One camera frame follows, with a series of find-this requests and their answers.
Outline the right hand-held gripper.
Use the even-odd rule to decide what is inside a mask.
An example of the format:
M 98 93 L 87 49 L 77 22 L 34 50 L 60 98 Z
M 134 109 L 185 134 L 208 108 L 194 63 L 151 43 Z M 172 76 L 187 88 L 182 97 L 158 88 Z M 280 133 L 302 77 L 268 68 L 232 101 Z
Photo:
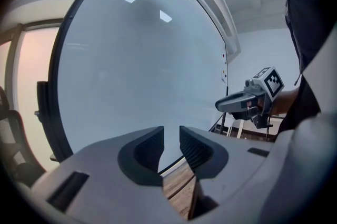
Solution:
M 266 67 L 252 79 L 245 81 L 244 91 L 228 95 L 215 102 L 215 107 L 223 113 L 231 113 L 235 120 L 250 120 L 257 129 L 268 128 L 267 114 L 260 114 L 258 98 L 268 95 L 272 103 L 284 88 L 284 83 L 275 67 Z

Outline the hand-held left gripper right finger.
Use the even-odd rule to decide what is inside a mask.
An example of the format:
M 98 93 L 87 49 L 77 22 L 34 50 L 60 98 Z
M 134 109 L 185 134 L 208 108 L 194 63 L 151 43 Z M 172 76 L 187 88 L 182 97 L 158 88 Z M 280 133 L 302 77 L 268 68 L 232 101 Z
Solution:
M 194 173 L 188 220 L 222 204 L 267 158 L 273 143 L 245 140 L 180 126 L 180 150 Z

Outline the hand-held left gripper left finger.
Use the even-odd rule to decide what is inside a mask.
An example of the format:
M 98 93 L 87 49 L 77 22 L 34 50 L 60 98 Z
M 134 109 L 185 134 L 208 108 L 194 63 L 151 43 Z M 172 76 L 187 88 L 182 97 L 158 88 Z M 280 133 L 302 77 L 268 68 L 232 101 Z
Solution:
M 162 126 L 95 142 L 32 187 L 61 215 L 79 223 L 183 223 L 163 192 L 158 163 Z

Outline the person's right hand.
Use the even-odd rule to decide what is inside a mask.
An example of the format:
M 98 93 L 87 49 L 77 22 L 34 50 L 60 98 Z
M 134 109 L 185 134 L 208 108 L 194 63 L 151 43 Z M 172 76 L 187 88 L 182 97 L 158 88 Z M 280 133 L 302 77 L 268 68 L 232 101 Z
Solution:
M 272 110 L 272 101 L 270 101 L 268 95 L 265 95 L 264 97 L 260 96 L 258 98 L 257 106 L 259 108 L 260 114 L 267 114 L 269 115 Z

